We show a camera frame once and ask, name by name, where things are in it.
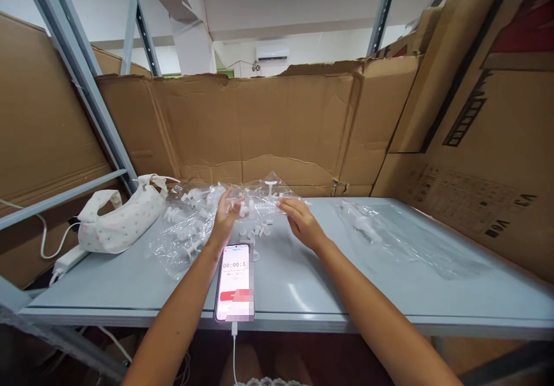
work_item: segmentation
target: clear plastic bag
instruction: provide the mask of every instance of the clear plastic bag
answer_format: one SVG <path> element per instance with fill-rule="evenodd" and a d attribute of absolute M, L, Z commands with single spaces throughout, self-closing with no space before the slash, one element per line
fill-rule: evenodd
<path fill-rule="evenodd" d="M 392 205 L 368 207 L 341 200 L 335 208 L 364 240 L 364 247 L 369 243 L 394 261 L 422 261 L 447 280 L 472 278 L 489 269 L 457 249 L 445 246 L 442 239 Z"/>
<path fill-rule="evenodd" d="M 229 201 L 241 197 L 241 218 L 237 220 L 243 240 L 255 245 L 255 237 L 269 236 L 269 225 L 276 215 L 278 197 L 298 197 L 275 173 L 243 186 L 231 186 Z M 167 196 L 162 215 L 166 225 L 157 239 L 149 243 L 147 256 L 154 255 L 167 273 L 180 280 L 192 265 L 214 228 L 215 215 L 228 185 L 217 186 L 189 181 L 174 186 Z"/>

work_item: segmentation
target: phone screen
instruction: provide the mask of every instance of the phone screen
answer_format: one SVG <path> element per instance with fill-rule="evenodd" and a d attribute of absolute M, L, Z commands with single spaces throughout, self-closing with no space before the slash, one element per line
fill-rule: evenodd
<path fill-rule="evenodd" d="M 253 321 L 254 290 L 248 245 L 225 246 L 219 270 L 215 319 Z"/>

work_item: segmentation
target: white bag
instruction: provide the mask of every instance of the white bag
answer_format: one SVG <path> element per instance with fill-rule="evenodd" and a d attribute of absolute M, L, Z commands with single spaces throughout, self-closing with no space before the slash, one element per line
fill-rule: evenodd
<path fill-rule="evenodd" d="M 81 248 L 90 252 L 121 253 L 135 243 L 162 213 L 167 197 L 166 178 L 156 174 L 141 175 L 138 189 L 125 205 L 117 190 L 100 190 L 94 193 L 79 213 L 78 239 Z M 161 188 L 158 191 L 152 181 Z M 111 201 L 114 211 L 103 216 L 98 210 Z"/>

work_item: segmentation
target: metal shelving post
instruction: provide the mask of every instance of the metal shelving post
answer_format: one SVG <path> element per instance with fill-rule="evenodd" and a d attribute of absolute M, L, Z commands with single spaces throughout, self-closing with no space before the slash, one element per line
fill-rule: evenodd
<path fill-rule="evenodd" d="M 100 66 L 96 61 L 71 0 L 34 1 L 116 171 L 0 218 L 0 230 L 62 204 L 114 178 L 122 178 L 129 194 L 137 188 L 135 182 L 137 174 L 94 80 L 94 76 L 102 74 Z M 140 9 L 139 0 L 131 0 L 131 5 L 133 4 L 135 4 L 134 9 L 138 27 L 143 37 L 145 51 L 151 62 L 152 72 L 154 75 L 159 75 L 158 61 Z M 130 34 L 129 44 L 131 49 L 133 31 L 134 25 Z M 43 339 L 117 382 L 123 380 L 126 372 L 125 366 L 109 357 L 99 347 L 80 336 L 73 329 L 35 324 L 32 319 L 23 317 L 20 311 L 29 305 L 32 299 L 28 293 L 14 287 L 0 276 L 0 323 L 9 324 L 23 332 Z"/>
<path fill-rule="evenodd" d="M 117 170 L 124 169 L 123 183 L 136 190 L 137 174 L 98 90 L 94 74 L 99 66 L 71 0 L 34 0 L 62 59 L 80 93 L 104 147 Z"/>
<path fill-rule="evenodd" d="M 381 47 L 381 41 L 385 34 L 387 26 L 388 12 L 391 9 L 392 0 L 379 0 L 377 14 L 373 20 L 373 28 L 371 30 L 371 38 L 369 39 L 368 52 L 366 56 L 372 55 Z"/>
<path fill-rule="evenodd" d="M 162 75 L 160 65 L 154 49 L 154 41 L 148 29 L 148 24 L 144 18 L 140 0 L 129 0 L 129 13 L 127 16 L 127 30 L 125 31 L 125 42 L 123 45 L 123 62 L 121 64 L 121 74 L 129 74 L 131 52 L 133 51 L 134 20 L 136 19 L 138 33 L 143 41 L 144 52 L 148 58 L 148 64 L 153 76 Z"/>

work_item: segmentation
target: person's left hand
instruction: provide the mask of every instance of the person's left hand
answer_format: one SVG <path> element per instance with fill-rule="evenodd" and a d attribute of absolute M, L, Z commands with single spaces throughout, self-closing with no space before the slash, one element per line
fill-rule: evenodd
<path fill-rule="evenodd" d="M 227 245 L 233 230 L 233 223 L 240 217 L 241 201 L 244 200 L 244 197 L 240 197 L 233 201 L 227 201 L 229 194 L 231 194 L 231 187 L 223 193 L 219 200 L 214 229 L 208 241 L 217 244 L 219 248 Z"/>

